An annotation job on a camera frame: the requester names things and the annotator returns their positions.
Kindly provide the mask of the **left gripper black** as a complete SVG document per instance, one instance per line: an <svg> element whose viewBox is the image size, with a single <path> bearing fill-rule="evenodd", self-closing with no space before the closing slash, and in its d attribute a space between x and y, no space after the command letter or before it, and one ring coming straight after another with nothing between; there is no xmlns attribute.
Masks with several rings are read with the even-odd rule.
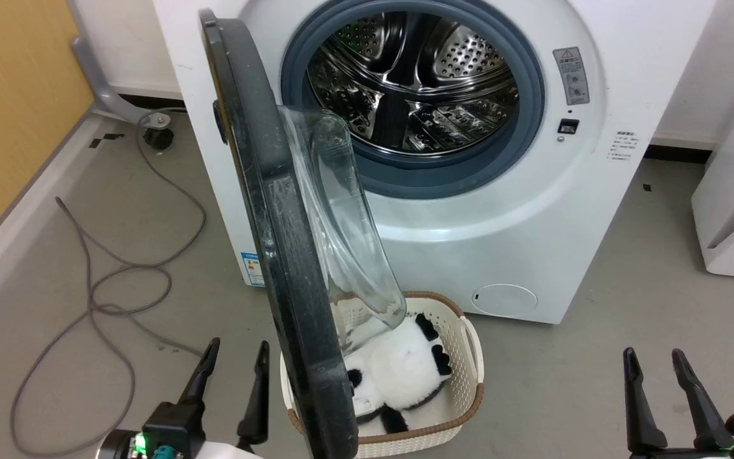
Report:
<svg viewBox="0 0 734 459"><path fill-rule="evenodd" d="M214 337L200 357L177 404L160 403L140 431L114 429L98 447L98 459L196 459L206 442L202 416L204 395L217 361L220 338ZM256 446L269 436L269 367L267 340L259 346L254 385L247 410L237 425L236 446Z"/></svg>

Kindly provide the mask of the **black round washing machine door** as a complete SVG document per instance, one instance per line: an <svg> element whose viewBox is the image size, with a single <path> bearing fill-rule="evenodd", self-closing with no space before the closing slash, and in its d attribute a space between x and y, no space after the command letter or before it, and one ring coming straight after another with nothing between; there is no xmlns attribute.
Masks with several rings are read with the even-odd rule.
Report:
<svg viewBox="0 0 734 459"><path fill-rule="evenodd" d="M354 459L356 405L345 357L403 322L347 123L277 104L238 18L199 11L213 105L245 197L294 408L313 459Z"/></svg>

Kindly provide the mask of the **white front-load washing machine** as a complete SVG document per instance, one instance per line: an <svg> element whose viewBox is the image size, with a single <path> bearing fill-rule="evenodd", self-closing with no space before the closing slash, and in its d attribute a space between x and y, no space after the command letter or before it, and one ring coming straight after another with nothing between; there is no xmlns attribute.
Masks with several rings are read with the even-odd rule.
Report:
<svg viewBox="0 0 734 459"><path fill-rule="evenodd" d="M152 0L228 237L256 253L233 154L215 118L217 94L199 11L238 18L251 33L275 101L282 59L300 23L325 0ZM536 139L512 169L466 194L402 200L365 191L396 281L434 291L481 314L472 294L491 284L531 290L538 305L512 319L558 324L634 177L717 0L486 0L522 31L538 56L547 102ZM554 49L578 47L589 102L568 106ZM563 117L577 133L557 133ZM640 152L608 158L617 131Z"/></svg>

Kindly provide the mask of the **grey rubber door gasket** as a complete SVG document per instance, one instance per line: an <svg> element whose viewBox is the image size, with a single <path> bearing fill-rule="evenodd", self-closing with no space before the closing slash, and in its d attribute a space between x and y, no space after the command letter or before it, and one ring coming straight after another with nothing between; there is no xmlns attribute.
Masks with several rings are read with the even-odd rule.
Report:
<svg viewBox="0 0 734 459"><path fill-rule="evenodd" d="M519 88L519 104L497 133L467 149L439 157L386 154L350 133L364 188L402 200L439 200L474 191L512 169L536 139L547 91L530 41L486 0L325 0L289 40L280 69L283 102L297 108L323 108L306 75L315 51L344 24L382 11L437 15L477 31L491 41L512 70Z"/></svg>

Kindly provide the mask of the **steel washing machine drum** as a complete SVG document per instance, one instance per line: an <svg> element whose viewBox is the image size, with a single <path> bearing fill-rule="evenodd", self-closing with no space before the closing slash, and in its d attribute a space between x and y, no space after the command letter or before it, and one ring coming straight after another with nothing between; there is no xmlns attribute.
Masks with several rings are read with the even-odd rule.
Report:
<svg viewBox="0 0 734 459"><path fill-rule="evenodd" d="M329 35L306 68L319 105L386 154L439 157L497 133L519 88L496 47L450 18L382 11Z"/></svg>

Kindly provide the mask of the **blue energy label sticker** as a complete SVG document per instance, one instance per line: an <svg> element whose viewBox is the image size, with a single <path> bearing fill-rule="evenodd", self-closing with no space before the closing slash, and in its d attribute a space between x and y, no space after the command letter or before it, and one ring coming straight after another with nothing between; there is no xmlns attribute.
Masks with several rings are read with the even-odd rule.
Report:
<svg viewBox="0 0 734 459"><path fill-rule="evenodd" d="M263 271L256 253L241 252L244 277L247 284L256 287L265 287Z"/></svg>

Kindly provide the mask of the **black and white panda plush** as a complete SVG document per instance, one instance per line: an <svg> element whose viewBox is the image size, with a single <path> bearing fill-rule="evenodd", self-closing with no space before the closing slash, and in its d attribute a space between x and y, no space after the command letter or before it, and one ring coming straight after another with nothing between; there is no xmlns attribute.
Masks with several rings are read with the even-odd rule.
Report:
<svg viewBox="0 0 734 459"><path fill-rule="evenodd" d="M373 337L344 363L356 424L379 423L382 435L413 430L413 412L436 398L452 375L443 340L422 313Z"/></svg>

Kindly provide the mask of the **round white filter cover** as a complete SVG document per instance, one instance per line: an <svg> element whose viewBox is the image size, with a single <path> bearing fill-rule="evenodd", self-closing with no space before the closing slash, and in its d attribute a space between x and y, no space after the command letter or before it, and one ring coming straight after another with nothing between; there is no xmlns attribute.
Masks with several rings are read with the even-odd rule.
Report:
<svg viewBox="0 0 734 459"><path fill-rule="evenodd" d="M538 297L531 290L515 284L491 284L476 290L471 302L487 316L519 317L536 308Z"/></svg>

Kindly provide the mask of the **cream woven laundry basket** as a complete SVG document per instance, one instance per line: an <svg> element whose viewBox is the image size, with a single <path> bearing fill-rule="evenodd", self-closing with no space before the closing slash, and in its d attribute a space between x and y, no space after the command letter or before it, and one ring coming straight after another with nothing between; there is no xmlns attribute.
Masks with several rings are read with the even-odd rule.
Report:
<svg viewBox="0 0 734 459"><path fill-rule="evenodd" d="M382 435L379 423L357 425L356 459L398 456L451 441L484 397L482 347L466 314L451 299L432 291L341 291L330 299L344 359L373 337L399 326L405 317L422 313L439 332L452 366L451 378L440 394L413 412L413 430Z"/></svg>

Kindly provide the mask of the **black floor drain fitting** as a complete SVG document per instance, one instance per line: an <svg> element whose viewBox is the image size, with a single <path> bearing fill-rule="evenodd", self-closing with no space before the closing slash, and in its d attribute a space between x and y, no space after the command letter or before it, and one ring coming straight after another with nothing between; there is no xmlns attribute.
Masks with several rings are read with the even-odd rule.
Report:
<svg viewBox="0 0 734 459"><path fill-rule="evenodd" d="M175 135L171 129L154 129L146 128L143 133L143 140L146 145L157 151L164 151L171 147L174 142Z"/></svg>

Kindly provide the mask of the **small printed text sticker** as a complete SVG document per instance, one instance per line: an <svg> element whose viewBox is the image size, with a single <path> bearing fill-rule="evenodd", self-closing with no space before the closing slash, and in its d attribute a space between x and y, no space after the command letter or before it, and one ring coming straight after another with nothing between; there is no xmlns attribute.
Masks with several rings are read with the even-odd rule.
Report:
<svg viewBox="0 0 734 459"><path fill-rule="evenodd" d="M629 161L640 152L640 139L632 131L617 131L608 150L608 158Z"/></svg>

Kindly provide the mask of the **grey warning label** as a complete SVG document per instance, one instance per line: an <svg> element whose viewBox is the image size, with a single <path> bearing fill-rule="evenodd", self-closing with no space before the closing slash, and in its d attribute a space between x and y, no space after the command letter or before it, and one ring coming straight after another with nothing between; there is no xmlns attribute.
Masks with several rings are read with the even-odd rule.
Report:
<svg viewBox="0 0 734 459"><path fill-rule="evenodd" d="M579 48L567 47L554 49L552 54L560 73L567 105L588 104L589 87L587 74Z"/></svg>

